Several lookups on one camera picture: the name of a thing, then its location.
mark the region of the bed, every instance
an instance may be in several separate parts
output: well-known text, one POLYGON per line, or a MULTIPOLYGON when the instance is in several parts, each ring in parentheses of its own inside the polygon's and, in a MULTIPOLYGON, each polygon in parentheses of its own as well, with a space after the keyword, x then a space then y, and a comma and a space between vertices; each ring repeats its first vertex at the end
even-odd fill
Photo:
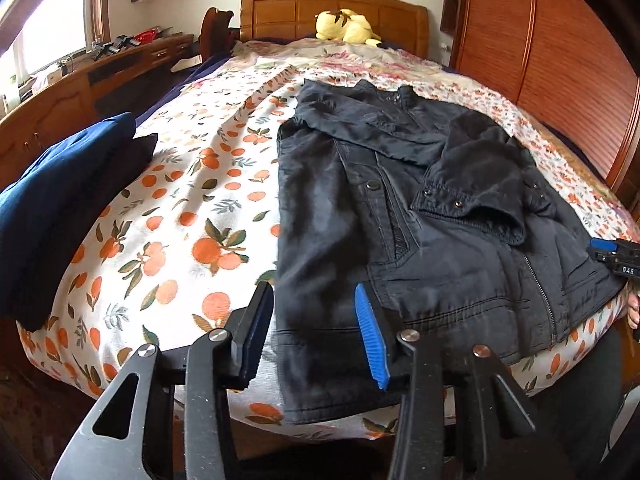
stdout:
MULTIPOLYGON (((506 98, 425 60, 427 10, 397 0, 242 0, 241 43, 213 73, 185 85, 137 136, 159 134, 154 160, 95 221, 37 332, 18 326, 30 362, 97 397, 144 342, 188 345, 245 306, 259 280, 274 282, 279 232, 276 133, 294 113, 304 78, 381 89, 414 86, 425 97, 474 108, 516 136, 587 230, 640 240, 630 214, 544 126, 506 98), (320 10, 349 7, 404 50, 305 39, 320 10), (269 36, 294 40, 279 45, 269 36)), ((228 15, 203 22, 203 58, 223 44, 228 15)), ((625 288, 570 336, 511 371, 529 394, 568 373, 625 311, 625 288)), ((379 438, 395 430, 398 407, 321 424, 284 424, 275 373, 273 323, 258 376, 229 392, 233 418, 311 440, 379 438)), ((177 403, 181 393, 177 393, 177 403)), ((454 419, 451 395, 446 416, 454 419)))

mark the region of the headboard panel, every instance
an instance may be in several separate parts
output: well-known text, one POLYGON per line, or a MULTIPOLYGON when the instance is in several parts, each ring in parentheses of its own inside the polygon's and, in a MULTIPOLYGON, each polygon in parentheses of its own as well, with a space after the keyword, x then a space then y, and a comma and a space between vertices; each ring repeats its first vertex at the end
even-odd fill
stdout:
POLYGON ((323 10, 351 9, 366 16, 384 41, 419 57, 429 52, 427 9, 399 0, 242 0, 240 40, 300 40, 316 33, 316 15, 323 10))

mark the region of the yellow plush toy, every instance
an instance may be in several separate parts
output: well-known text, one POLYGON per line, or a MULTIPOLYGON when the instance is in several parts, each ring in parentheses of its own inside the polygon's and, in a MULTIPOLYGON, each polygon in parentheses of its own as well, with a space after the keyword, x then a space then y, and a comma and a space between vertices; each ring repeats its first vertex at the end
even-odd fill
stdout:
POLYGON ((367 19, 350 9, 340 9, 337 14, 328 10, 321 12, 316 19, 316 31, 318 40, 341 40, 371 46, 382 42, 380 36, 371 30, 367 19))

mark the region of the floral blanket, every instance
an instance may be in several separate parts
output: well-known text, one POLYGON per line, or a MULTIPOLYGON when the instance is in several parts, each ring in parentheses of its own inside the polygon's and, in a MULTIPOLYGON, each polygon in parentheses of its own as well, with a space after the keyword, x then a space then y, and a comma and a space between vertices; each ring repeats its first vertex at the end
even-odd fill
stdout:
MULTIPOLYGON (((34 366, 99 396, 145 341, 161 349, 188 345, 224 324, 229 311, 246 306, 258 280, 273 283, 279 230, 275 139, 294 113, 304 78, 345 86, 365 78, 387 90, 408 84, 424 97, 474 108, 531 150, 591 234, 640 238, 607 190, 588 184, 584 170, 569 165, 517 107, 471 79, 402 51, 365 45, 238 43, 224 66, 185 86, 139 127, 138 136, 159 134, 153 163, 104 210, 78 248, 46 327, 35 333, 18 327, 34 366)), ((534 394, 567 373, 623 313, 626 294, 551 350, 511 366, 520 385, 534 394)), ((233 418, 313 439, 394 432, 397 406, 286 426, 272 336, 273 324, 249 389, 229 392, 233 418)), ((451 395, 445 404, 453 418, 451 395)))

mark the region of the finger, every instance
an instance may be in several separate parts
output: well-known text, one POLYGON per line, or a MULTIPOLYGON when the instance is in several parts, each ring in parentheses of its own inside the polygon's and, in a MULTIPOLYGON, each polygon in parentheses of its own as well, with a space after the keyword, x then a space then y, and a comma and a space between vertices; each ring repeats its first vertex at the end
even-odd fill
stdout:
POLYGON ((632 309, 638 310, 638 306, 640 306, 640 301, 638 301, 638 295, 636 293, 632 292, 629 295, 628 304, 632 309))
POLYGON ((633 321, 636 325, 640 323, 640 313, 638 313, 637 310, 629 309, 627 315, 629 316, 629 319, 633 321))

